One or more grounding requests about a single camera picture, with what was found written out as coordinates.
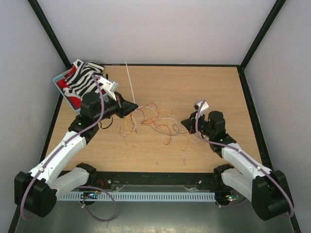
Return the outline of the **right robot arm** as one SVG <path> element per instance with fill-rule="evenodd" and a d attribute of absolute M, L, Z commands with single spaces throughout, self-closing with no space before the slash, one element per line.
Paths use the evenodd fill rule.
<path fill-rule="evenodd" d="M 222 112 L 212 111 L 205 120 L 197 112 L 181 124 L 190 134 L 206 140 L 213 152 L 228 163 L 214 169 L 213 185 L 218 189 L 229 186 L 242 194 L 252 204 L 255 213 L 262 220 L 276 216 L 294 215 L 294 204 L 286 176 L 280 170 L 271 170 L 248 155 L 225 129 Z"/>

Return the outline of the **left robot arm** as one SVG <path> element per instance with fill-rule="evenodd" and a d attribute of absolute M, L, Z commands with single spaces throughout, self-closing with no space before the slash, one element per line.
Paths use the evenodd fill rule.
<path fill-rule="evenodd" d="M 28 173 L 20 172 L 14 179 L 14 201 L 21 210 L 47 216 L 56 202 L 71 190 L 84 186 L 92 188 L 97 182 L 96 169 L 80 163 L 61 175 L 63 168 L 82 150 L 99 130 L 99 122 L 116 115 L 132 113 L 138 105 L 125 100 L 120 93 L 114 98 L 101 98 L 95 92 L 83 96 L 80 113 L 71 123 L 64 138 L 55 149 Z"/>

